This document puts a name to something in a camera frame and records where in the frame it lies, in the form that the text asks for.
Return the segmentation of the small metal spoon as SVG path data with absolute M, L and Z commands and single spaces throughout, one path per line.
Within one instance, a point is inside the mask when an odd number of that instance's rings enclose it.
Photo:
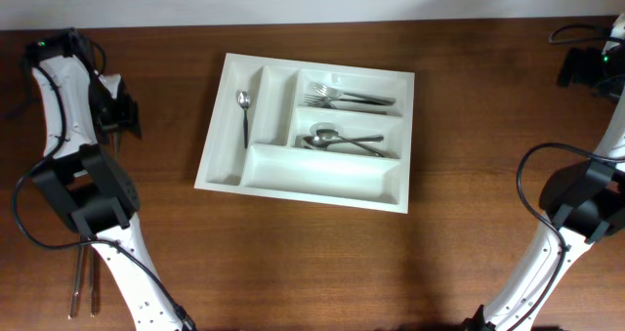
M 243 121 L 242 121 L 243 144 L 244 144 L 244 147 L 247 148 L 248 142 L 249 142 L 249 126 L 248 126 L 247 112 L 248 112 L 249 107 L 251 106 L 251 97 L 248 95 L 246 91 L 239 90 L 236 95 L 236 101 L 243 110 Z
M 120 133 L 118 132 L 113 133 L 113 154 L 114 154 L 114 159 L 116 161 L 119 158 L 120 144 L 121 144 Z

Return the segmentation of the metal knife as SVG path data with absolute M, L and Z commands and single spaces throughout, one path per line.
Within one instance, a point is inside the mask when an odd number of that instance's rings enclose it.
M 97 269 L 97 263 L 96 263 L 96 254 L 95 254 L 95 249 L 90 248 L 89 251 L 89 266 L 90 266 L 90 271 L 89 271 L 89 301 L 90 301 L 90 316 L 91 317 L 95 317 L 97 314 L 97 302 L 96 302 L 96 297 L 97 297 L 97 287 L 96 287 L 96 269 Z
M 81 292 L 83 269 L 84 269 L 85 248 L 79 247 L 77 250 L 77 259 L 74 270 L 74 279 L 72 284 L 72 293 L 69 304 L 68 319 L 74 319 L 77 316 L 79 297 Z

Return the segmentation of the white plastic cutlery tray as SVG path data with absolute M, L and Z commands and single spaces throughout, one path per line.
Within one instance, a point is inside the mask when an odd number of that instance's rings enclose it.
M 396 99 L 381 105 L 343 96 L 337 106 L 374 109 L 378 115 L 305 106 L 304 95 L 321 96 L 312 83 L 347 92 Z M 318 202 L 405 214 L 408 211 L 415 99 L 412 72 L 271 59 L 228 53 L 195 187 L 246 195 Z M 249 142 L 243 144 L 239 90 L 251 97 Z M 302 147 L 316 123 L 334 124 L 348 138 L 382 135 L 355 145 Z

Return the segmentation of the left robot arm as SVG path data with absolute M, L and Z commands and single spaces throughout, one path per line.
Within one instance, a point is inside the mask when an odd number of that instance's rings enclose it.
M 113 276 L 138 330 L 193 330 L 146 249 L 137 189 L 105 145 L 142 134 L 139 108 L 123 78 L 104 72 L 104 50 L 67 28 L 26 46 L 24 64 L 43 102 L 46 144 L 24 177 L 67 229 L 92 247 Z

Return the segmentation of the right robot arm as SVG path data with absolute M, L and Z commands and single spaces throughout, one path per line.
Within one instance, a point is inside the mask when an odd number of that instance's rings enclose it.
M 583 161 L 556 171 L 531 214 L 537 230 L 502 292 L 463 321 L 464 330 L 529 330 L 567 270 L 603 238 L 624 228 L 624 47 L 571 49 L 559 85 L 587 85 L 616 109 L 593 152 L 560 148 Z

